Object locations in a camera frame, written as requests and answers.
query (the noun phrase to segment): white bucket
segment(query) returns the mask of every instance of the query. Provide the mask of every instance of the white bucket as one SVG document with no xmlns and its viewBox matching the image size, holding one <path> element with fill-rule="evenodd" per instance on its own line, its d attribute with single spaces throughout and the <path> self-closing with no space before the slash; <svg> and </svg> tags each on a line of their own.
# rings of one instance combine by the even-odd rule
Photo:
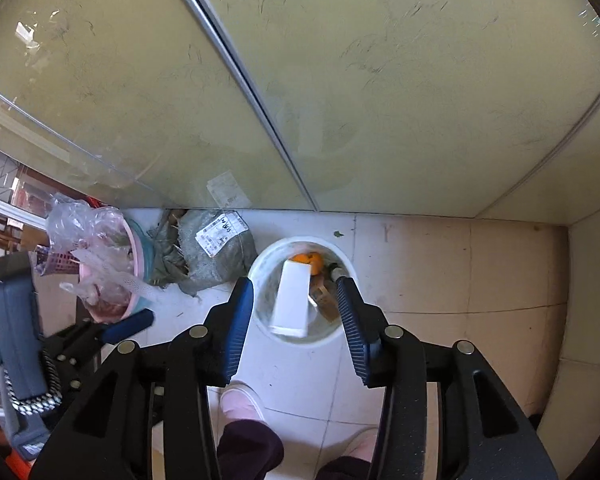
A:
<svg viewBox="0 0 600 480">
<path fill-rule="evenodd" d="M 340 318 L 328 322 L 322 316 L 316 316 L 309 323 L 307 336 L 303 338 L 273 334 L 269 330 L 269 321 L 278 293 L 283 263 L 289 258 L 296 256 L 296 254 L 312 252 L 320 253 L 325 265 L 337 263 L 358 283 L 356 271 L 346 255 L 328 241 L 311 236 L 283 238 L 271 244 L 260 253 L 260 256 L 256 258 L 249 271 L 249 279 L 253 282 L 254 293 L 253 315 L 251 319 L 254 320 L 257 327 L 268 337 L 276 341 L 301 346 L 302 348 L 321 346 L 338 338 L 342 334 L 342 322 Z"/>
</svg>

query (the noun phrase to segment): shoe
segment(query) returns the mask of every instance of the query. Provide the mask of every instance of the shoe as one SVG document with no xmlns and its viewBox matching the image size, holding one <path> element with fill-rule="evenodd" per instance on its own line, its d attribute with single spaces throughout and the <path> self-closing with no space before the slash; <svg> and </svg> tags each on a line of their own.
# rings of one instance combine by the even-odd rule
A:
<svg viewBox="0 0 600 480">
<path fill-rule="evenodd" d="M 352 456 L 360 460 L 371 462 L 374 457 L 376 440 L 378 439 L 378 428 L 365 430 L 349 443 L 342 456 Z"/>
<path fill-rule="evenodd" d="M 220 395 L 220 410 L 227 423 L 234 420 L 265 422 L 262 401 L 256 392 L 243 383 L 230 383 Z"/>
</svg>

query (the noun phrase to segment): person's leg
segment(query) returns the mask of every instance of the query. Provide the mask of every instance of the person's leg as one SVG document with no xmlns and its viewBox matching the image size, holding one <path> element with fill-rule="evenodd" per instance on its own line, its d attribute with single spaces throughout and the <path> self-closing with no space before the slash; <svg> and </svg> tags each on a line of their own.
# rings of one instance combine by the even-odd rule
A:
<svg viewBox="0 0 600 480">
<path fill-rule="evenodd" d="M 222 480 L 262 480 L 282 462 L 282 441 L 264 420 L 256 393 L 230 384 L 220 397 L 227 425 L 218 444 Z"/>
<path fill-rule="evenodd" d="M 374 456 L 378 430 L 365 430 L 354 438 L 342 456 L 320 468 L 315 480 L 366 480 Z"/>
</svg>

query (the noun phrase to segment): pant leg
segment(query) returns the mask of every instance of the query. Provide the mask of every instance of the pant leg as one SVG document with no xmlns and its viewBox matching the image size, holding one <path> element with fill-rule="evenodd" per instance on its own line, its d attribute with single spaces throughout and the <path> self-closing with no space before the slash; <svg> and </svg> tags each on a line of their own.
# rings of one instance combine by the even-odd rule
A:
<svg viewBox="0 0 600 480">
<path fill-rule="evenodd" d="M 280 437 L 257 420 L 234 420 L 218 444 L 222 480 L 263 480 L 284 456 Z"/>
<path fill-rule="evenodd" d="M 371 462 L 352 456 L 341 456 L 322 466 L 315 480 L 366 480 L 369 468 Z"/>
</svg>

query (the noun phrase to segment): silver screw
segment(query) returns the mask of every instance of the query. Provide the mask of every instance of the silver screw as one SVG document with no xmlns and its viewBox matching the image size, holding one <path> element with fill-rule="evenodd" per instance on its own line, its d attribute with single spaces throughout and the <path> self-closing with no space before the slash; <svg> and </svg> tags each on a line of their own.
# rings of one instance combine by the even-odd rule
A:
<svg viewBox="0 0 600 480">
<path fill-rule="evenodd" d="M 194 325 L 189 330 L 189 335 L 195 339 L 199 339 L 201 337 L 204 337 L 208 332 L 209 330 L 206 329 L 206 326 Z"/>
<path fill-rule="evenodd" d="M 118 352 L 121 354 L 129 354 L 134 351 L 136 348 L 136 343 L 131 341 L 131 339 L 127 339 L 118 345 Z"/>
<path fill-rule="evenodd" d="M 391 339 L 400 339 L 404 335 L 404 330 L 397 325 L 389 325 L 384 329 L 384 335 Z"/>
<path fill-rule="evenodd" d="M 459 352 L 466 355 L 471 355 L 472 353 L 474 353 L 475 350 L 475 346 L 469 341 L 458 341 L 458 344 L 456 344 L 456 346 L 458 347 Z"/>
</svg>

